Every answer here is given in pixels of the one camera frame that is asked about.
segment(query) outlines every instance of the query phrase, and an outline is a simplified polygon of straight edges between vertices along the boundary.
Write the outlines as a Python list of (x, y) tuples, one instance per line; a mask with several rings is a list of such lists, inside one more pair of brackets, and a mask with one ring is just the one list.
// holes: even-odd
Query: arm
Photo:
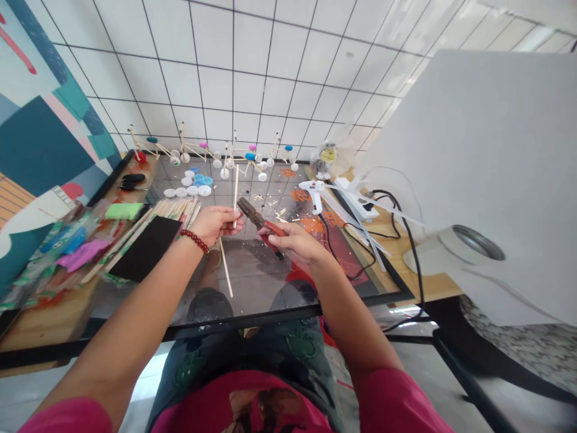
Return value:
[[(208, 246), (218, 236), (235, 235), (244, 221), (231, 207), (207, 207), (192, 225)], [(188, 237), (172, 244), (151, 273), (106, 321), (72, 368), (40, 404), (36, 412), (60, 401), (88, 397), (100, 403), (120, 427), (136, 380), (170, 324), (180, 298), (203, 251)]]
[(405, 371), (395, 349), (380, 330), (334, 257), (297, 224), (277, 223), (288, 236), (269, 236), (307, 263), (316, 285), (323, 316), (353, 376), (391, 367)]

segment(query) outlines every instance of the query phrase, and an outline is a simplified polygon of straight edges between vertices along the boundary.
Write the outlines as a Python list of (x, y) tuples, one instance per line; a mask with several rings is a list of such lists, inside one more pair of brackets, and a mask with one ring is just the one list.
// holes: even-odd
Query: power strip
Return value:
[[(344, 177), (336, 178), (333, 183), (335, 184), (335, 186), (338, 186), (338, 187), (344, 188), (344, 189), (349, 189), (349, 186), (350, 186), (350, 182), (348, 181), (348, 179), (346, 179)], [(355, 185), (355, 186), (359, 189), (362, 188), (361, 184)], [(363, 204), (367, 204), (367, 202), (364, 201), (363, 199), (351, 197), (342, 191), (341, 191), (341, 193), (344, 195), (344, 198), (347, 200), (347, 202), (350, 203), (351, 206), (354, 206), (355, 209), (359, 212), (360, 216), (362, 216), (363, 221), (371, 223), (373, 221), (373, 218), (376, 218), (379, 216), (379, 212), (375, 208), (372, 208), (371, 210), (366, 210), (364, 207), (362, 207)]]

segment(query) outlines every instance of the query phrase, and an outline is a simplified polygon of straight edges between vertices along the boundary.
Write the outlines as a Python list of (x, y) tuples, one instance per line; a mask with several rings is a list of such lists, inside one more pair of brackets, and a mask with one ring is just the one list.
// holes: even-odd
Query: colorful wall mural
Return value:
[(22, 0), (0, 0), (0, 296), (74, 200), (120, 163), (116, 145)]

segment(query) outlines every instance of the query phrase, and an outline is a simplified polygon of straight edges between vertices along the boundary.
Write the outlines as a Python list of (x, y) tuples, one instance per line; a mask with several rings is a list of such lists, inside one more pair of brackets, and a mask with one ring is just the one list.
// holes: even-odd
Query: hand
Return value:
[(200, 210), (197, 218), (192, 223), (191, 231), (195, 233), (208, 247), (215, 244), (219, 236), (238, 235), (244, 228), (245, 222), (241, 220), (242, 212), (236, 212), (232, 207), (209, 206)]
[[(333, 256), (326, 250), (319, 241), (309, 235), (305, 229), (295, 223), (275, 223), (288, 236), (279, 237), (276, 235), (269, 236), (269, 242), (276, 247), (288, 248), (295, 253), (301, 262), (312, 265), (320, 260), (331, 260)], [(258, 231), (260, 236), (270, 233), (270, 230), (263, 227)]]

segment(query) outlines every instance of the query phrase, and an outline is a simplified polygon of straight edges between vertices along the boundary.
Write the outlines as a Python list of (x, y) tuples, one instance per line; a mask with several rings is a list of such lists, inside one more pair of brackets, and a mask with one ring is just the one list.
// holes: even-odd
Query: red bead bracelet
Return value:
[(181, 230), (180, 231), (180, 235), (181, 236), (188, 236), (189, 238), (191, 238), (193, 241), (195, 241), (197, 243), (197, 245), (202, 248), (202, 250), (204, 251), (204, 254), (208, 254), (209, 253), (209, 248), (206, 246), (206, 244), (202, 241), (202, 239), (200, 239), (197, 235), (195, 235), (194, 233), (192, 233), (190, 230)]

